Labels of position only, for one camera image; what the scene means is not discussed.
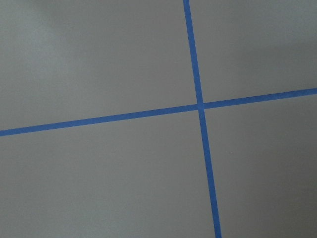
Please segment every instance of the gray floor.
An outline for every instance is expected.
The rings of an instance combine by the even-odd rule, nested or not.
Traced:
[[[204,101],[317,87],[316,1],[192,0]],[[317,234],[317,96],[206,110],[224,238]],[[196,103],[181,0],[0,0],[0,130]],[[0,138],[1,238],[213,238],[198,112]]]

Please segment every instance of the gray tile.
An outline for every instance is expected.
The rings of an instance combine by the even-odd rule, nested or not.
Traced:
[[[316,100],[206,111],[224,238],[315,237]]]
[[[181,0],[0,0],[0,22],[0,129],[196,101]]]
[[[315,0],[191,1],[205,102],[317,87]]]
[[[2,137],[2,238],[210,238],[197,112]]]

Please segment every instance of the blue tape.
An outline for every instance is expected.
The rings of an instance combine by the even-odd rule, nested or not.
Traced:
[[[308,96],[313,94],[317,94],[317,88],[210,102],[210,103],[204,103],[204,106],[205,106],[205,109],[220,108],[220,107],[227,107],[227,106],[247,104],[247,103],[257,103],[257,102],[265,102],[265,101],[285,99],[285,98],[302,97],[302,96]]]
[[[210,195],[210,202],[211,202],[211,211],[212,211],[212,218],[213,218],[213,227],[214,227],[215,237],[221,238],[219,211],[218,211],[218,205],[217,205],[216,190],[214,186],[211,153],[209,148],[207,124],[206,124],[204,101],[203,101],[203,92],[202,92],[202,87],[200,83],[200,75],[199,75],[199,67],[198,67],[198,60],[197,60],[192,16],[190,11],[189,0],[183,0],[183,3],[184,3],[185,18],[186,18],[189,49],[190,49],[190,55],[192,60],[195,90],[196,90],[197,109],[198,109],[200,129],[202,134],[203,150],[204,150],[209,195]]]
[[[81,126],[81,125],[98,124],[98,123],[118,121],[118,120],[145,118],[145,117],[152,117],[152,116],[158,116],[158,115],[189,112],[189,111],[195,111],[195,110],[197,110],[196,104],[173,107],[173,108],[155,109],[155,110],[142,111],[142,112],[136,112],[136,113],[119,114],[119,115],[106,116],[106,117],[100,117],[100,118],[72,120],[72,121],[57,122],[57,123],[51,123],[51,124],[45,124],[45,125],[35,125],[35,126],[28,126],[28,127],[22,127],[22,128],[1,130],[0,136],[23,134],[23,133],[30,133],[30,132],[43,131],[43,130],[61,129],[61,128],[67,128],[67,127]]]
[[[317,88],[204,103],[204,107],[205,109],[220,108],[220,107],[227,107],[227,106],[247,104],[247,103],[256,103],[256,102],[264,102],[264,101],[286,99],[286,98],[293,98],[293,97],[302,97],[302,96],[308,96],[313,94],[317,94]],[[198,106],[196,104],[193,104],[193,105],[186,105],[186,106],[173,107],[173,108],[162,108],[162,109],[155,109],[155,110],[142,111],[142,112],[136,112],[136,113],[126,113],[126,114],[105,116],[100,118],[90,118],[90,119],[57,122],[57,123],[44,124],[44,125],[35,125],[35,126],[21,127],[21,128],[15,128],[15,129],[0,130],[0,136],[23,134],[23,133],[42,131],[42,130],[54,130],[54,129],[60,129],[60,128],[73,127],[73,126],[81,126],[81,125],[98,124],[98,123],[105,123],[105,122],[111,122],[111,121],[117,121],[117,120],[153,117],[158,115],[196,111],[197,109],[198,109]]]

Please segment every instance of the gray surface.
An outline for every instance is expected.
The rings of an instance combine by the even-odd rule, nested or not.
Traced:
[[[194,104],[183,4],[0,0],[0,129]]]
[[[197,112],[0,138],[1,238],[212,238]]]
[[[316,236],[316,100],[206,111],[224,238]]]
[[[205,102],[317,87],[316,0],[193,0]]]

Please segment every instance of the blue painter's tape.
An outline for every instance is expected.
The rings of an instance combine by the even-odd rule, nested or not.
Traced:
[[[195,110],[197,110],[196,104],[173,107],[173,108],[155,109],[155,110],[142,111],[142,112],[136,112],[136,113],[119,114],[119,115],[106,116],[106,117],[100,117],[100,118],[72,120],[72,121],[65,121],[65,122],[58,122],[58,123],[51,123],[51,124],[44,124],[44,125],[35,125],[35,126],[28,126],[28,127],[22,127],[22,128],[0,130],[0,136],[23,134],[23,133],[30,133],[30,132],[43,131],[43,130],[61,129],[61,128],[67,128],[67,127],[81,126],[81,125],[98,124],[98,123],[118,121],[118,120],[145,118],[145,117],[152,117],[152,116],[158,116],[158,115],[189,112],[189,111],[195,111]]]
[[[204,103],[204,105],[206,109],[220,108],[220,107],[227,107],[227,106],[247,104],[247,103],[256,103],[256,102],[264,102],[264,101],[286,99],[286,98],[293,98],[293,97],[302,97],[302,96],[308,96],[313,94],[317,94],[317,88],[209,102],[209,103]],[[198,106],[196,104],[193,104],[193,105],[186,105],[186,106],[173,107],[173,108],[163,108],[163,109],[155,109],[155,110],[142,111],[142,112],[136,112],[136,113],[112,115],[112,116],[106,116],[106,117],[100,117],[100,118],[64,121],[64,122],[57,122],[57,123],[44,124],[44,125],[35,125],[35,126],[29,126],[29,127],[0,130],[0,136],[23,134],[23,133],[42,131],[42,130],[53,130],[53,129],[67,128],[67,127],[81,126],[81,125],[98,124],[98,123],[111,122],[111,121],[117,121],[117,120],[153,117],[158,115],[196,111],[197,109],[198,109]]]
[[[197,108],[198,108],[198,114],[199,114],[200,129],[202,134],[209,195],[210,195],[210,201],[211,201],[213,227],[214,227],[215,237],[221,238],[219,211],[218,211],[216,190],[214,185],[214,178],[213,178],[213,171],[212,171],[212,164],[211,164],[211,153],[209,148],[207,124],[206,124],[204,101],[203,101],[203,92],[202,92],[202,87],[200,82],[192,16],[190,11],[189,0],[183,0],[183,3],[184,3],[184,12],[185,12],[186,27],[187,27],[187,34],[188,34],[188,41],[189,41],[189,49],[190,49],[190,55],[192,60],[193,76],[194,76],[196,99],[197,99]]]
[[[317,88],[210,102],[210,103],[204,103],[204,106],[205,106],[205,109],[220,108],[220,107],[227,107],[227,106],[247,104],[247,103],[257,103],[257,102],[265,102],[265,101],[285,99],[285,98],[302,97],[302,96],[308,96],[313,94],[317,94]]]

